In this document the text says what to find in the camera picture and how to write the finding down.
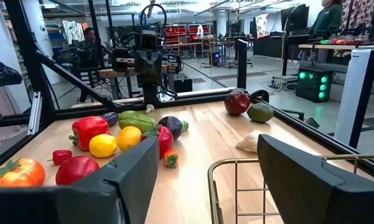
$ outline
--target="red apple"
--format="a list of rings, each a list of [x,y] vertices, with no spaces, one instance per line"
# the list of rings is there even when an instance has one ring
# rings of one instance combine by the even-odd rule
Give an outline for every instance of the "red apple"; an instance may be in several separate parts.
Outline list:
[[[224,100],[225,109],[231,116],[239,116],[248,111],[249,96],[243,90],[234,90]]]

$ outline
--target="green mango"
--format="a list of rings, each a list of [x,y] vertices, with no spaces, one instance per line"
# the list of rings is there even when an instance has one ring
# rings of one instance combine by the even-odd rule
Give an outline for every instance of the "green mango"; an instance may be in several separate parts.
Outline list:
[[[257,103],[248,109],[248,116],[254,122],[265,123],[274,116],[274,111],[264,103]]]
[[[121,129],[133,126],[138,128],[142,133],[146,132],[153,126],[156,125],[156,122],[153,118],[143,115],[137,111],[124,111],[119,115],[119,127]]]

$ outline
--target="metal wire basket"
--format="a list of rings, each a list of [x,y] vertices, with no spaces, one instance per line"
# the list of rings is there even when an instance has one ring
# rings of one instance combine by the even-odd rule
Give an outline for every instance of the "metal wire basket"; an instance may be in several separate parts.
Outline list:
[[[353,173],[357,174],[358,161],[362,159],[374,159],[374,154],[356,154],[356,155],[336,155],[336,156],[319,156],[325,161],[353,161]],[[247,163],[258,163],[258,159],[224,159],[215,162],[209,167],[207,177],[209,184],[209,194],[210,194],[210,211],[212,213],[212,224],[224,224],[223,212],[220,207],[220,202],[218,200],[217,185],[213,178],[213,172],[217,167],[225,164],[235,165],[235,224],[238,223],[238,217],[253,217],[262,216],[263,224],[266,223],[267,216],[276,216],[279,213],[268,213],[266,212],[266,192],[269,190],[266,187],[265,180],[263,181],[263,188],[255,189],[239,189],[238,188],[238,164]],[[263,212],[261,213],[238,213],[238,192],[263,192]]]

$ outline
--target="woman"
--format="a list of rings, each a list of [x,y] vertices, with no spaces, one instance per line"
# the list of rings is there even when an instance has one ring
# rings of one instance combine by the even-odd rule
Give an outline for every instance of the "woman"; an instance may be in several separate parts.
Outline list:
[[[318,31],[329,30],[330,26],[340,27],[342,21],[342,0],[322,0],[323,10],[307,34],[316,35]]]

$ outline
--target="yellow lemon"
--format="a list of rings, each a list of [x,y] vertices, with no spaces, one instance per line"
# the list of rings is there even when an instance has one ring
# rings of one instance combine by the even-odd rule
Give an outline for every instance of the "yellow lemon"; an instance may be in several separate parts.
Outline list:
[[[90,140],[88,148],[93,156],[106,158],[115,154],[118,149],[118,144],[116,143],[115,137],[109,134],[100,134]]]
[[[133,126],[122,129],[118,137],[118,147],[122,152],[126,152],[133,146],[137,145],[141,140],[141,131]]]

